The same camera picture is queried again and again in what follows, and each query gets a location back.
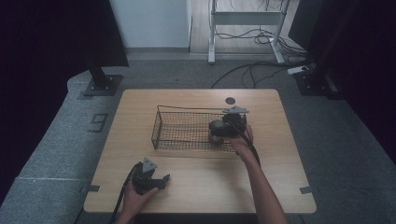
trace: tabletop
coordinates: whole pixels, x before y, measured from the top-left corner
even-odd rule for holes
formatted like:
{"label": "tabletop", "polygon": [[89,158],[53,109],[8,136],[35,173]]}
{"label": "tabletop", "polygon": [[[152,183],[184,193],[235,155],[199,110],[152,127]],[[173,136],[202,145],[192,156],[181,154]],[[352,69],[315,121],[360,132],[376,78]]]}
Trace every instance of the tabletop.
{"label": "tabletop", "polygon": [[155,149],[157,105],[249,110],[262,170],[286,213],[314,213],[316,204],[276,90],[127,90],[108,134],[90,191],[87,212],[112,212],[132,167],[145,157],[158,165],[153,178],[171,178],[142,213],[255,213],[248,173],[234,152]]}

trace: wire basket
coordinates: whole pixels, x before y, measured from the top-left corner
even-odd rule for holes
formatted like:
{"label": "wire basket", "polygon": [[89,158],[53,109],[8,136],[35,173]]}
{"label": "wire basket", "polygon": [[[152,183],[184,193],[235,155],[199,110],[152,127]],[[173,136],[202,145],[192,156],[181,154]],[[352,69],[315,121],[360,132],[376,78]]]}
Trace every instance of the wire basket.
{"label": "wire basket", "polygon": [[[174,108],[177,111],[163,112],[160,110],[162,107]],[[209,141],[209,123],[214,119],[221,119],[224,114],[190,112],[193,109],[203,108],[182,108],[164,105],[158,105],[157,109],[151,137],[155,149],[209,149],[234,152],[228,142],[215,144]]]}

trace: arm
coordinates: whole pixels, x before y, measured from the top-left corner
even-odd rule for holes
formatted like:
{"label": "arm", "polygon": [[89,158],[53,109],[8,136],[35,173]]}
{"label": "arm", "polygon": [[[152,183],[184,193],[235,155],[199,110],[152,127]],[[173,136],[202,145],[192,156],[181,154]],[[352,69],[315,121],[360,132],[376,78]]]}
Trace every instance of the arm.
{"label": "arm", "polygon": [[158,189],[155,188],[144,195],[140,195],[134,190],[132,181],[129,181],[123,197],[122,211],[120,212],[120,216],[117,218],[116,223],[130,223],[140,210],[142,210],[145,203],[154,196],[157,191]]}
{"label": "arm", "polygon": [[[247,125],[246,136],[250,136],[251,141],[253,142],[253,132],[249,125]],[[247,167],[247,173],[259,222],[261,224],[289,223],[279,200],[274,194],[265,174],[262,172],[262,168],[257,163],[256,158],[248,148],[248,144],[245,140],[240,136],[227,138],[226,140],[232,144],[235,151],[239,154],[242,162]]]}

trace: gray carpet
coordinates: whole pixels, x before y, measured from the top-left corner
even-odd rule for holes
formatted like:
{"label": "gray carpet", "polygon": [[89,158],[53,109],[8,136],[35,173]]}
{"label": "gray carpet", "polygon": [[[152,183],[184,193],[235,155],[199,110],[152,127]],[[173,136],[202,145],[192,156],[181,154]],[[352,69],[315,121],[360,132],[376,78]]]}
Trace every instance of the gray carpet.
{"label": "gray carpet", "polygon": [[[109,75],[124,75],[113,97],[82,98],[90,74],[71,78],[63,106],[1,206],[0,222],[76,220],[124,90],[208,89],[223,74],[246,63],[254,62],[217,60],[209,65],[206,60],[131,60],[131,68],[104,69]],[[255,78],[278,69],[257,67]],[[228,75],[215,88],[244,88],[242,71]],[[252,86],[248,76],[245,83]],[[318,207],[311,215],[288,214],[290,223],[396,223],[396,167],[345,101],[301,96],[286,71],[265,79],[257,88],[279,91]],[[101,132],[93,132],[100,130],[100,124],[92,123],[95,114],[108,114]],[[77,223],[107,223],[109,217],[82,212]],[[205,220],[220,223],[226,218]],[[188,217],[173,222],[197,223]]]}

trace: hand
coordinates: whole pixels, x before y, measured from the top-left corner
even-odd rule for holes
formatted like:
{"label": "hand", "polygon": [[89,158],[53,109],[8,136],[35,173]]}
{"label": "hand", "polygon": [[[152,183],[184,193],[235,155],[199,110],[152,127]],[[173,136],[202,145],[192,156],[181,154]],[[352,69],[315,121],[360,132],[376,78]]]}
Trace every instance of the hand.
{"label": "hand", "polygon": [[155,193],[157,193],[157,191],[158,188],[155,188],[146,192],[144,195],[140,195],[136,192],[136,190],[134,190],[132,181],[129,181],[123,197],[122,212],[120,213],[116,223],[129,223],[134,218],[134,216],[136,216],[140,210],[142,210],[145,203],[150,198],[152,198]]}
{"label": "hand", "polygon": [[[247,128],[245,129],[245,136],[250,139],[251,143],[253,144],[253,131],[251,126],[247,124]],[[225,140],[231,143],[231,146],[236,151],[236,153],[241,157],[243,162],[246,162],[249,158],[253,157],[254,155],[251,152],[250,148],[248,147],[248,143],[242,136],[236,136],[234,138],[231,137],[224,137]]]}

